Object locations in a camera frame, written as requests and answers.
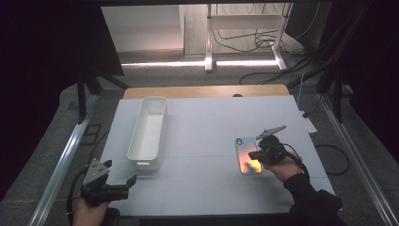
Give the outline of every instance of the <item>white table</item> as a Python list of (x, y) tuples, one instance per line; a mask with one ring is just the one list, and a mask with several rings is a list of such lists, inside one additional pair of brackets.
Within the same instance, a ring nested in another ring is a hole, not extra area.
[(303, 157), (311, 184), (334, 194), (293, 96), (168, 99), (163, 163), (153, 173), (136, 172), (126, 156), (140, 103), (120, 100), (101, 158), (113, 161), (110, 185), (138, 175), (129, 199), (110, 204), (123, 216), (287, 213), (291, 194), (269, 171), (241, 174), (234, 146), (282, 125), (276, 136)]

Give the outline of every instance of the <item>white plastic container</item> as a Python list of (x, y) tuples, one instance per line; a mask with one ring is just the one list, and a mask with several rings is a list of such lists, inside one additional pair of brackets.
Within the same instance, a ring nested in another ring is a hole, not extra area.
[(158, 170), (161, 167), (167, 122), (167, 98), (143, 98), (127, 152), (127, 157), (138, 170)]

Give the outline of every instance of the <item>black cable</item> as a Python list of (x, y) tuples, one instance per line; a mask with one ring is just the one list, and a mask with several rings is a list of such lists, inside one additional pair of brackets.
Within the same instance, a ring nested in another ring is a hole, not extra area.
[(302, 115), (303, 118), (308, 118), (309, 115), (313, 114), (314, 111), (316, 111), (317, 107), (318, 107), (319, 104), (320, 104), (320, 101), (322, 100), (322, 97), (323, 97), (323, 93), (320, 94), (319, 100), (317, 101), (317, 104), (316, 104), (316, 106), (313, 108), (313, 110), (312, 110), (311, 112), (305, 112), (305, 113), (303, 113), (303, 115)]
[(70, 225), (73, 225), (73, 209), (72, 209), (72, 202), (73, 200), (75, 200), (73, 198), (73, 191), (74, 188), (76, 186), (77, 180), (79, 179), (79, 177), (83, 174), (86, 174), (88, 172), (88, 166), (85, 166), (84, 169), (80, 170), (76, 176), (73, 178), (72, 184), (71, 184), (71, 188), (70, 188), (70, 193), (68, 194), (67, 197), (67, 216), (68, 216), (68, 222), (70, 223)]
[(272, 37), (269, 35), (258, 35), (255, 36), (255, 46), (257, 48), (269, 48), (271, 46), (273, 46), (275, 40), (270, 40), (270, 39), (262, 39), (262, 37)]
[(285, 10), (285, 5), (286, 5), (287, 3), (284, 3), (284, 7), (282, 8), (282, 12), (281, 12), (281, 14), (284, 14), (284, 10)]
[(308, 30), (309, 30), (309, 29), (311, 28), (311, 26), (313, 25), (313, 23), (314, 23), (314, 21), (315, 21), (315, 19), (316, 19), (316, 17), (317, 17), (317, 14), (318, 14), (318, 12), (319, 12), (319, 9), (320, 9), (320, 2), (319, 2), (319, 4), (317, 5), (317, 10), (316, 10), (316, 12), (314, 13), (313, 19), (311, 20), (311, 24), (309, 24), (308, 28), (306, 28), (306, 30), (305, 30), (304, 32), (302, 32), (302, 34), (300, 34), (300, 35), (298, 35), (298, 36), (296, 36), (296, 37), (294, 38), (294, 40), (295, 40), (295, 46), (296, 46), (296, 43), (297, 43), (296, 39), (299, 38), (299, 37), (301, 37), (301, 36), (303, 36), (304, 34), (306, 34), (306, 32), (308, 32)]
[(254, 8), (255, 8), (255, 3), (252, 4), (252, 9), (250, 10), (250, 12), (248, 14), (250, 14)]
[(75, 201), (75, 200), (77, 200), (77, 199), (79, 199), (79, 198), (82, 198), (82, 197), (80, 197), (80, 196), (75, 197), (75, 198), (72, 199), (72, 201)]
[(346, 164), (346, 168), (345, 168), (343, 171), (340, 171), (340, 172), (329, 172), (329, 171), (326, 171), (326, 174), (328, 174), (328, 175), (333, 175), (333, 176), (339, 176), (339, 175), (343, 175), (343, 174), (345, 174), (346, 172), (349, 171), (349, 168), (350, 168), (350, 160), (349, 160), (348, 155), (347, 155), (346, 153), (344, 153), (343, 150), (341, 150), (341, 149), (339, 149), (338, 147), (336, 147), (336, 146), (334, 146), (334, 145), (331, 145), (331, 144), (318, 144), (318, 145), (315, 145), (315, 146), (314, 146), (314, 148), (316, 148), (316, 151), (317, 151), (317, 148), (319, 148), (319, 147), (329, 147), (329, 148), (332, 148), (332, 149), (334, 149), (334, 150), (340, 152), (340, 153), (345, 157), (345, 159), (346, 159), (346, 163), (347, 163), (347, 164)]
[(255, 51), (255, 50), (258, 49), (258, 47), (256, 47), (256, 48), (251, 49), (251, 50), (239, 50), (239, 49), (236, 49), (236, 48), (231, 47), (231, 46), (229, 46), (229, 45), (222, 44), (222, 43), (220, 43), (219, 41), (217, 41), (217, 39), (216, 39), (216, 37), (215, 37), (215, 32), (214, 32), (214, 30), (212, 30), (212, 34), (214, 35), (214, 39), (215, 39), (215, 42), (216, 42), (217, 44), (219, 44), (219, 45), (221, 45), (221, 46), (224, 46), (224, 47), (226, 47), (226, 48), (230, 48), (230, 49), (235, 50), (235, 51), (237, 51), (237, 52), (249, 53), (249, 52), (253, 52), (253, 51)]
[(302, 160), (299, 157), (299, 154), (296, 152), (296, 150), (293, 148), (293, 146), (291, 146), (289, 144), (284, 144), (284, 143), (281, 143), (281, 144), (284, 145), (284, 146), (290, 147), (294, 151), (296, 156), (294, 156), (293, 154), (291, 154), (291, 153), (289, 153), (287, 151), (285, 152), (285, 154), (288, 157), (292, 158), (297, 163), (297, 165), (302, 169), (303, 174), (305, 175), (306, 179), (308, 179), (308, 181), (310, 181), (311, 180), (311, 176), (309, 175), (308, 168), (305, 166), (305, 164), (303, 164)]
[(287, 73), (291, 73), (291, 72), (298, 71), (298, 70), (300, 70), (300, 69), (306, 67), (309, 63), (310, 63), (310, 61), (306, 61), (305, 64), (301, 65), (299, 68), (292, 69), (292, 70), (290, 70), (290, 71), (285, 71), (285, 72), (279, 74), (279, 75), (276, 76), (276, 77), (272, 77), (272, 78), (269, 78), (269, 79), (266, 79), (266, 80), (259, 81), (259, 82), (257, 83), (257, 85), (264, 85), (264, 84), (266, 84), (266, 83), (269, 83), (269, 82), (271, 82), (271, 81), (274, 81), (274, 80), (276, 80), (276, 79), (282, 77), (283, 75), (285, 75), (285, 74), (287, 74)]
[(262, 12), (261, 12), (261, 14), (263, 14), (264, 13), (264, 9), (266, 8), (266, 3), (263, 3), (263, 8), (262, 8)]
[(297, 52), (289, 52), (285, 48), (284, 42), (282, 42), (282, 45), (279, 46), (280, 52), (288, 57), (298, 57), (298, 56), (304, 56), (304, 57), (310, 57), (313, 60), (319, 60), (323, 59), (326, 57), (326, 54), (330, 53), (331, 49), (334, 47), (334, 43), (338, 41), (338, 38), (340, 37), (340, 34), (342, 33), (343, 29), (348, 26), (348, 24), (352, 21), (353, 16), (355, 15), (354, 10), (351, 10), (351, 12), (346, 15), (343, 23), (335, 30), (335, 32), (330, 35), (328, 40), (320, 45), (316, 50), (314, 51), (308, 51), (304, 50), (304, 53), (299, 54)]
[(276, 10), (277, 14), (279, 14), (279, 11), (276, 9), (276, 5), (274, 5), (274, 3), (272, 3), (272, 4), (273, 4), (273, 7)]
[[(265, 35), (265, 34), (273, 33), (273, 32), (276, 32), (276, 31), (278, 31), (278, 30), (264, 31), (264, 32), (261, 32), (259, 34)], [(218, 36), (222, 40), (233, 40), (233, 39), (243, 38), (243, 37), (247, 37), (247, 36), (255, 36), (255, 33), (252, 33), (252, 34), (245, 34), (245, 35), (239, 35), (239, 36), (221, 37), (219, 29), (217, 29), (217, 33), (218, 33)]]
[(279, 51), (281, 52), (282, 55), (287, 56), (287, 57), (306, 57), (309, 54), (307, 53), (306, 50), (300, 50), (300, 51), (291, 51), (289, 52), (286, 48), (285, 48), (285, 43), (283, 40), (281, 40), (282, 45), (279, 46)]
[[(299, 68), (296, 68), (296, 67), (297, 67), (300, 63), (302, 63), (303, 61), (305, 61), (305, 60), (307, 60), (307, 58), (305, 58), (305, 57), (301, 58), (293, 67), (291, 67), (291, 68), (289, 68), (288, 70), (286, 70), (286, 71), (280, 73), (280, 74), (277, 75), (276, 77), (270, 78), (270, 79), (268, 79), (268, 80), (262, 80), (262, 81), (258, 82), (257, 85), (259, 85), (259, 84), (264, 84), (264, 83), (273, 81), (273, 80), (275, 80), (275, 79), (277, 79), (277, 78), (283, 76), (283, 75), (286, 74), (286, 73), (295, 72), (295, 71), (301, 69), (301, 68), (304, 67), (304, 66), (301, 66), (301, 67), (299, 67)], [(243, 84), (242, 84), (243, 80), (244, 80), (246, 77), (249, 77), (249, 76), (251, 76), (251, 75), (253, 75), (253, 74), (262, 74), (262, 73), (247, 73), (247, 74), (243, 75), (243, 76), (238, 80), (238, 84), (239, 84), (239, 85), (243, 85)]]

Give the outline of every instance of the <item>cable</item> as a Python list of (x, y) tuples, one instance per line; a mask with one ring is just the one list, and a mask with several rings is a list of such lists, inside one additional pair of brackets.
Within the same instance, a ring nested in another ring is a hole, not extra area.
[[(266, 3), (263, 4), (262, 14), (264, 13), (265, 6), (266, 6)], [(255, 4), (253, 4), (252, 5), (252, 10), (248, 14), (250, 14), (254, 10), (255, 7), (256, 7)], [(248, 52), (253, 52), (253, 51), (255, 51), (255, 50), (259, 49), (259, 48), (269, 48), (269, 47), (271, 47), (275, 43), (275, 40), (263, 39), (263, 37), (275, 38), (275, 36), (266, 35), (266, 34), (269, 34), (269, 33), (272, 33), (272, 32), (276, 32), (276, 31), (278, 31), (278, 30), (258, 33), (258, 29), (256, 29), (254, 34), (246, 34), (246, 35), (240, 35), (240, 36), (235, 36), (235, 37), (224, 38), (224, 37), (222, 37), (220, 35), (219, 29), (217, 29), (217, 34), (222, 40), (232, 40), (232, 39), (236, 39), (236, 38), (254, 36), (255, 48), (254, 49), (250, 49), (250, 50), (240, 50), (240, 49), (234, 48), (232, 46), (229, 46), (229, 45), (226, 45), (226, 44), (222, 44), (216, 39), (214, 30), (212, 30), (212, 34), (213, 34), (215, 42), (217, 44), (219, 44), (221, 46), (224, 46), (224, 47), (227, 47), (227, 48), (230, 48), (230, 49), (232, 49), (234, 51), (238, 51), (238, 52), (242, 52), (242, 53), (248, 53)]]
[(291, 51), (289, 52), (286, 48), (285, 48), (285, 43), (283, 40), (281, 40), (281, 45), (279, 46), (279, 51), (287, 56), (287, 57), (305, 57), (306, 56), (306, 50), (297, 50), (297, 51)]
[(305, 75), (305, 71), (303, 71), (302, 77), (300, 79), (299, 93), (298, 93), (298, 98), (296, 99), (296, 105), (297, 105), (298, 108), (299, 108), (299, 97), (300, 97), (300, 93), (302, 92), (303, 76), (304, 75)]
[(281, 12), (281, 15), (284, 13), (284, 10), (285, 10), (285, 5), (286, 5), (287, 3), (284, 3), (284, 7), (282, 8), (282, 12)]
[(320, 2), (319, 2), (319, 4), (317, 5), (317, 10), (316, 10), (316, 12), (314, 13), (313, 19), (311, 20), (311, 24), (309, 24), (308, 28), (307, 28), (302, 34), (296, 36), (296, 37), (294, 38), (294, 40), (296, 40), (297, 38), (303, 36), (303, 35), (311, 28), (311, 26), (313, 25), (313, 23), (314, 23), (314, 21), (315, 21), (315, 19), (316, 19), (317, 13), (319, 12), (319, 8), (320, 8)]
[(340, 171), (340, 172), (329, 172), (329, 171), (326, 171), (326, 174), (328, 174), (328, 175), (333, 175), (333, 176), (340, 176), (340, 175), (343, 175), (344, 173), (346, 173), (346, 172), (349, 171), (349, 168), (350, 168), (350, 160), (349, 160), (348, 155), (347, 155), (346, 153), (344, 153), (343, 150), (341, 150), (341, 149), (339, 149), (338, 147), (336, 147), (336, 146), (334, 146), (334, 145), (331, 145), (331, 144), (318, 144), (318, 145), (315, 145), (315, 146), (314, 146), (314, 148), (316, 149), (316, 151), (317, 151), (317, 148), (319, 148), (319, 147), (329, 147), (329, 148), (335, 149), (336, 151), (340, 152), (340, 153), (345, 157), (345, 159), (346, 159), (346, 163), (347, 163), (347, 164), (346, 164), (346, 168), (345, 168), (343, 171)]
[(274, 5), (274, 3), (272, 3), (272, 4), (273, 4), (273, 7), (276, 10), (277, 14), (279, 14), (279, 11), (276, 9), (276, 5)]
[(318, 107), (319, 104), (320, 104), (320, 101), (322, 100), (323, 94), (324, 94), (324, 93), (321, 93), (321, 94), (320, 94), (319, 100), (317, 101), (316, 106), (313, 108), (313, 110), (312, 110), (311, 112), (305, 112), (305, 113), (303, 113), (303, 115), (302, 115), (303, 118), (308, 118), (309, 115), (313, 114), (314, 111), (316, 111), (317, 107)]
[(68, 222), (70, 223), (70, 225), (73, 224), (73, 210), (72, 210), (72, 202), (73, 200), (75, 200), (76, 198), (73, 198), (73, 191), (74, 188), (76, 186), (77, 180), (79, 179), (79, 177), (83, 174), (86, 174), (88, 172), (88, 166), (85, 166), (84, 169), (80, 170), (76, 176), (73, 178), (72, 184), (71, 184), (71, 188), (70, 188), (70, 193), (68, 194), (67, 197), (67, 216), (68, 216)]
[(334, 46), (334, 43), (340, 37), (340, 34), (342, 33), (343, 29), (352, 21), (354, 15), (355, 15), (354, 10), (351, 10), (351, 12), (344, 19), (343, 23), (328, 38), (328, 40), (322, 45), (320, 45), (319, 48), (317, 48), (317, 50), (311, 52), (309, 56), (314, 59), (325, 57), (325, 54), (327, 54), (330, 51), (330, 49)]
[(258, 49), (258, 47), (255, 47), (254, 49), (251, 49), (251, 50), (239, 50), (239, 49), (236, 49), (236, 48), (231, 47), (231, 46), (229, 46), (229, 45), (222, 44), (222, 43), (220, 43), (219, 41), (217, 41), (217, 39), (216, 39), (216, 37), (215, 37), (215, 32), (214, 32), (214, 30), (212, 30), (212, 34), (214, 35), (214, 39), (215, 39), (215, 42), (216, 42), (217, 44), (219, 44), (219, 45), (221, 45), (221, 46), (224, 46), (224, 47), (227, 47), (227, 48), (230, 48), (230, 49), (232, 49), (232, 50), (238, 51), (238, 52), (248, 53), (248, 52), (252, 52), (252, 51)]
[[(278, 74), (278, 75), (275, 76), (275, 77), (272, 77), (272, 78), (269, 78), (269, 79), (266, 79), (266, 80), (261, 80), (261, 81), (257, 82), (256, 84), (257, 84), (257, 85), (263, 85), (263, 84), (266, 84), (266, 83), (268, 83), (268, 82), (274, 81), (274, 80), (276, 80), (276, 79), (282, 77), (282, 76), (285, 75), (286, 73), (295, 72), (295, 71), (297, 71), (297, 70), (299, 70), (299, 69), (305, 67), (306, 65), (308, 65), (309, 61), (305, 62), (305, 64), (304, 64), (304, 65), (301, 65), (299, 68), (296, 68), (297, 65), (299, 65), (299, 64), (302, 63), (302, 62), (304, 62), (305, 60), (307, 60), (307, 58), (306, 58), (306, 57), (303, 57), (303, 58), (300, 59), (293, 67), (291, 67), (290, 69), (288, 69), (288, 70), (286, 70), (286, 71), (284, 71), (284, 72)], [(243, 85), (243, 84), (242, 84), (242, 81), (244, 80), (244, 78), (246, 78), (246, 77), (248, 77), (248, 76), (251, 76), (251, 75), (253, 75), (253, 74), (259, 74), (259, 73), (248, 73), (248, 74), (245, 74), (244, 76), (242, 76), (242, 77), (238, 80), (238, 84), (239, 84), (239, 85)]]
[(308, 179), (308, 181), (309, 181), (311, 179), (311, 176), (309, 175), (308, 168), (305, 166), (305, 164), (303, 164), (302, 160), (299, 157), (299, 154), (296, 152), (296, 150), (293, 148), (293, 146), (291, 146), (289, 144), (284, 144), (284, 143), (281, 143), (281, 144), (284, 146), (290, 147), (294, 151), (296, 156), (294, 156), (293, 154), (291, 154), (287, 151), (285, 151), (285, 154), (287, 156), (289, 156), (290, 158), (292, 158), (297, 163), (297, 165), (303, 170), (303, 174), (305, 175), (306, 179)]

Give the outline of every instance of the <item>fluorescent light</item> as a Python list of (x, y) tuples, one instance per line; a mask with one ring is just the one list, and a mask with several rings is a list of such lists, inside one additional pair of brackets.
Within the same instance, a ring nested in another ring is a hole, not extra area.
[(165, 67), (182, 67), (182, 66), (204, 66), (204, 61), (184, 61), (184, 62), (154, 62), (154, 63), (128, 63), (122, 66), (165, 66)]
[[(204, 66), (205, 63), (211, 63), (211, 59), (206, 57), (204, 61), (183, 61), (183, 62), (153, 62), (153, 63), (128, 63), (122, 66), (164, 66), (164, 67), (186, 67), (186, 66)], [(278, 65), (276, 60), (234, 60), (217, 61), (217, 66), (273, 66)]]
[(218, 61), (217, 66), (272, 66), (277, 65), (276, 60), (236, 60)]

